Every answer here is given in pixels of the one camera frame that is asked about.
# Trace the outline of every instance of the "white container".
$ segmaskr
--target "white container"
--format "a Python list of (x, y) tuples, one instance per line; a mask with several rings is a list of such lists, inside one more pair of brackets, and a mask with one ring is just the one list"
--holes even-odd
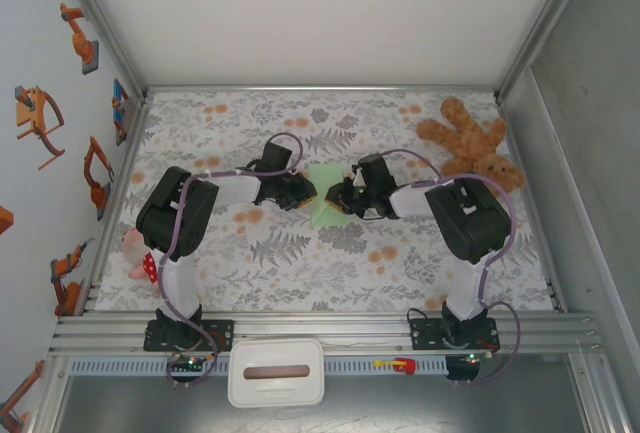
[(317, 405), (324, 397), (322, 346), (311, 338), (238, 343), (227, 394), (236, 408)]

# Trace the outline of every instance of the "brown teddy bear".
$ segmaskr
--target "brown teddy bear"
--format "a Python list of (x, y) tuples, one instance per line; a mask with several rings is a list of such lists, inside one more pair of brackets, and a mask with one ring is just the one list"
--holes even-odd
[(434, 141), (455, 155), (442, 165), (443, 175), (473, 171), (491, 178), (507, 193), (524, 186), (526, 181), (520, 168), (496, 153), (496, 147), (507, 133), (507, 124), (502, 118), (495, 119), (486, 132), (471, 117), (462, 100), (455, 97), (444, 100), (440, 112), (455, 130), (435, 120), (424, 120), (416, 132), (420, 138)]

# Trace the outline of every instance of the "green sponge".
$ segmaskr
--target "green sponge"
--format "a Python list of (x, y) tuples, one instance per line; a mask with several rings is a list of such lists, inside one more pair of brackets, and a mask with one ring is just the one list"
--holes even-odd
[(311, 224), (313, 226), (344, 226), (349, 223), (347, 215), (340, 213), (324, 198), (329, 188), (342, 183), (344, 173), (338, 163), (312, 163), (309, 165), (309, 180), (318, 196), (311, 202)]

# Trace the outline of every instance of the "white wall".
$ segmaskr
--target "white wall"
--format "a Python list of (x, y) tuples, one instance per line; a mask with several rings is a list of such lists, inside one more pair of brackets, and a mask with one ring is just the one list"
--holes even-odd
[[(56, 323), (49, 263), (89, 236), (99, 237), (102, 224), (83, 177), (89, 135), (98, 139), (116, 175), (126, 148), (126, 142), (115, 145), (111, 96), (116, 68), (101, 48), (99, 69), (82, 75), (71, 28), (60, 18), (60, 2), (77, 6), (77, 0), (0, 2), (0, 205), (15, 215), (15, 224), (0, 235), (0, 402), (49, 347)], [(85, 20), (80, 25), (95, 39)], [(50, 139), (66, 151), (41, 171), (38, 166), (50, 156), (42, 143), (33, 134), (16, 139), (27, 129), (15, 123), (18, 85), (47, 91), (65, 120)], [(45, 118), (48, 126), (55, 124), (48, 107)], [(99, 161), (92, 171), (98, 181), (107, 181)], [(90, 270), (96, 246), (85, 251), (74, 280)]]
[(150, 85), (497, 86), (545, 0), (99, 0)]

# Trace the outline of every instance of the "metal bracket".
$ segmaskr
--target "metal bracket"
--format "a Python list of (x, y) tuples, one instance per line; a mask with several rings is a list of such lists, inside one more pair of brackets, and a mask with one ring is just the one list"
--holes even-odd
[(477, 330), (475, 341), (469, 342), (466, 346), (453, 346), (445, 338), (444, 328), (441, 318), (425, 319), (414, 318), (409, 321), (411, 328), (411, 343), (414, 350), (445, 350), (450, 349), (451, 354), (455, 351), (492, 351), (500, 349), (500, 339), (496, 321), (493, 318), (486, 318)]
[[(218, 347), (218, 351), (231, 351), (233, 346), (233, 326), (231, 320), (202, 320), (200, 326), (211, 335), (213, 341)], [(144, 351), (175, 351), (176, 347), (167, 342), (165, 336), (165, 328), (161, 326), (158, 320), (151, 320), (147, 325), (144, 335)], [(211, 346), (202, 341), (191, 351), (211, 351)]]

